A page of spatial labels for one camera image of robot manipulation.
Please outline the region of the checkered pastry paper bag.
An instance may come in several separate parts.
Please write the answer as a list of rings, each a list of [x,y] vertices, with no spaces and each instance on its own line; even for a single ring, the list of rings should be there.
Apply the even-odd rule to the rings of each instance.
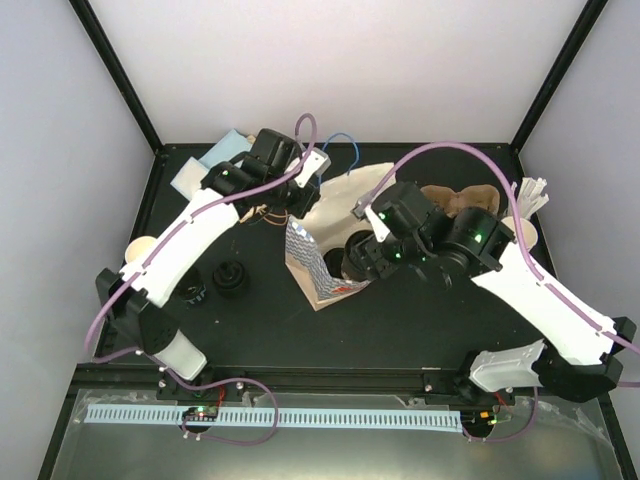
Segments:
[[[356,218],[351,210],[363,195],[373,190],[391,170],[391,162],[356,167],[324,180],[320,200],[304,218],[291,216],[285,229],[285,265],[314,311],[352,296],[369,284],[334,276],[324,255],[344,249],[348,238],[370,224]]]

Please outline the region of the black printed coffee cup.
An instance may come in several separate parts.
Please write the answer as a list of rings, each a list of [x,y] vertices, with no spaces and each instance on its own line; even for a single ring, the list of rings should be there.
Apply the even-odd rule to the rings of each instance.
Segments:
[[[343,248],[332,248],[328,250],[324,256],[323,260],[325,262],[327,271],[330,276],[333,278],[342,278],[342,262],[344,258],[344,249]]]

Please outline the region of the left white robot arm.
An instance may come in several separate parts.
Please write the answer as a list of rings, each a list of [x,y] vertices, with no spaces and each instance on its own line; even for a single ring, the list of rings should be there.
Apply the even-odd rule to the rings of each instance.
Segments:
[[[178,217],[150,247],[118,272],[103,270],[96,279],[101,298],[98,321],[121,321],[138,350],[179,378],[193,399],[207,397],[215,376],[206,355],[163,308],[201,255],[253,208],[284,208],[296,217],[319,200],[311,179],[330,159],[322,150],[300,144],[274,130],[261,130],[250,149],[212,166]]]

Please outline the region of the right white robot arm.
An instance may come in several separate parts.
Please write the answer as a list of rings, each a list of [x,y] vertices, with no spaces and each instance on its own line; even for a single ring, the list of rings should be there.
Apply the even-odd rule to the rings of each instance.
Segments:
[[[467,207],[451,218],[415,184],[400,182],[361,197],[352,213],[373,229],[348,241],[343,271],[353,280],[383,279],[401,265],[443,288],[468,278],[541,333],[529,345],[468,353],[454,379],[461,400],[476,403],[508,388],[543,387],[582,403],[619,386],[623,365],[616,355],[630,347],[635,324],[589,308],[532,260],[489,211]]]

